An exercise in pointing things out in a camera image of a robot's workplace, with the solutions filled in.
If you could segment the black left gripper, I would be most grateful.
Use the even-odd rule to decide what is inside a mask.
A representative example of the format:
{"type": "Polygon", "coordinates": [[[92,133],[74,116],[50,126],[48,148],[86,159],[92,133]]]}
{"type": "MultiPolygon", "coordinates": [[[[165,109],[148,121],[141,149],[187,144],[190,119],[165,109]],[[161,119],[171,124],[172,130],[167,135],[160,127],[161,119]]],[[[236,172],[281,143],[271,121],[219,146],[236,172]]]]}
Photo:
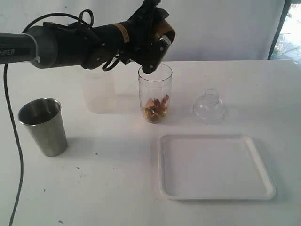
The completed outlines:
{"type": "Polygon", "coordinates": [[[124,50],[124,63],[136,62],[145,74],[153,73],[171,46],[168,37],[154,40],[154,27],[169,17],[169,13],[158,5],[161,0],[144,0],[142,5],[129,17],[130,42],[124,50]]]}

